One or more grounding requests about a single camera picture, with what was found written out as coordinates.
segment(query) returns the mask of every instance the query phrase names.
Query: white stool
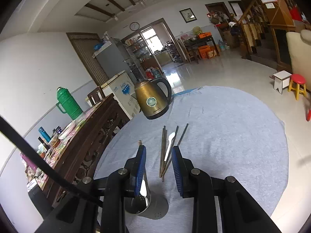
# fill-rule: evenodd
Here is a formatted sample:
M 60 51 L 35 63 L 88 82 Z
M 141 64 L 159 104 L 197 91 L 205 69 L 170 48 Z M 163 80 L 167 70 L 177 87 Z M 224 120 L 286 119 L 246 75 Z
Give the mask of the white stool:
M 285 87 L 288 87 L 290 84 L 290 76 L 291 74 L 287 71 L 280 71 L 274 74 L 274 89 L 279 90 L 279 93 L 282 94 L 282 91 Z

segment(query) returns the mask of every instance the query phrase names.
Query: wooden banister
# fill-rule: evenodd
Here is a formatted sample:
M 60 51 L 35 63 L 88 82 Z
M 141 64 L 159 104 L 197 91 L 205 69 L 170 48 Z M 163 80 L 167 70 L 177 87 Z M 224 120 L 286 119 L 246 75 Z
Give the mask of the wooden banister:
M 238 24 L 242 23 L 242 20 L 246 17 L 246 15 L 249 13 L 251 10 L 252 6 L 255 4 L 256 0 L 252 0 L 251 3 L 248 5 L 247 9 L 244 11 L 243 15 L 241 18 L 238 20 Z

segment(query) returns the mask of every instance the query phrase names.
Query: gray cup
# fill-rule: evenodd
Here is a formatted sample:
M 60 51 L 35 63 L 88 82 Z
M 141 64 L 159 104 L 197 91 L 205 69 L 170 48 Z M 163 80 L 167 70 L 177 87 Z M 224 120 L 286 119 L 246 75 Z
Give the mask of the gray cup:
M 169 204 L 164 196 L 149 191 L 146 197 L 124 198 L 125 211 L 138 216 L 157 220 L 164 217 L 169 210 Z

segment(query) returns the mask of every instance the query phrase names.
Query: metal bolt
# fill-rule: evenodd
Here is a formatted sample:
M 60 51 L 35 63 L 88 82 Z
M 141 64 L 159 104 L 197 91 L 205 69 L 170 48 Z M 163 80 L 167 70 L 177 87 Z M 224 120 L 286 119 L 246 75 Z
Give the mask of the metal bolt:
M 193 169 L 191 170 L 191 173 L 194 174 L 194 175 L 198 175 L 198 174 L 200 173 L 200 170 L 197 169 L 197 168 L 193 168 Z
M 91 180 L 92 180 L 91 177 L 84 177 L 83 180 L 82 180 L 82 182 L 83 182 L 84 184 L 88 184 L 88 183 L 91 182 Z
M 227 177 L 227 181 L 233 183 L 233 182 L 236 181 L 236 178 L 234 178 L 233 176 L 228 176 L 228 177 Z
M 128 170 L 126 169 L 126 168 L 120 168 L 119 170 L 118 170 L 118 173 L 119 174 L 126 174 L 128 172 Z

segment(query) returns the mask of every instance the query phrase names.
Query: framed picture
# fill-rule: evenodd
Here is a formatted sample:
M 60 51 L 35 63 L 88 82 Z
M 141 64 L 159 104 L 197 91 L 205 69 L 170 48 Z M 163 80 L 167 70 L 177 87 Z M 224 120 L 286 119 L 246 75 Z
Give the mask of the framed picture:
M 186 23 L 195 21 L 197 18 L 190 8 L 179 11 Z

